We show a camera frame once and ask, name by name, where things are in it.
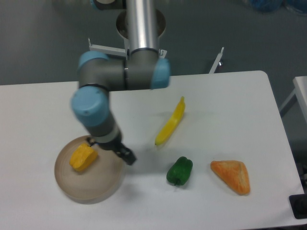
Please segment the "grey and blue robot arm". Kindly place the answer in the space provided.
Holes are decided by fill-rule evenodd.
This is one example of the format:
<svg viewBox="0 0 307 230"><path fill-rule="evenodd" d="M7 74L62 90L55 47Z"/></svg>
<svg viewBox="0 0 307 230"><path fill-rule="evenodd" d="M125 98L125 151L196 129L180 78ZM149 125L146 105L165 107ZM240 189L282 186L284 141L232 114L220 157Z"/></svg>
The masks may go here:
<svg viewBox="0 0 307 230"><path fill-rule="evenodd" d="M79 88L71 99L71 109L94 144L113 151L127 165L132 165L137 158L122 143L121 131L110 110L109 93L166 88L171 70L168 59L159 57L154 1L128 0L126 12L128 59L110 60L99 51L82 54L77 69Z"/></svg>

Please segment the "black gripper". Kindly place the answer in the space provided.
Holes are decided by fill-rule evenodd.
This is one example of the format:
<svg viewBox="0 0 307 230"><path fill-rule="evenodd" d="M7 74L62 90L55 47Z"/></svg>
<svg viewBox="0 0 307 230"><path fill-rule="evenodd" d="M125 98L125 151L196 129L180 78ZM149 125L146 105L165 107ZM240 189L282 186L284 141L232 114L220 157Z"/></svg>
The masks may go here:
<svg viewBox="0 0 307 230"><path fill-rule="evenodd" d="M122 134L119 131L117 134L113 135L112 138L106 140L106 136L103 137L87 137L86 142L89 147L94 146L97 144L103 150L111 150L116 153L116 155L122 158L123 161L127 165L133 165L134 162L137 160L136 156L134 155L133 151L126 147L124 144L121 143L122 141Z"/></svg>

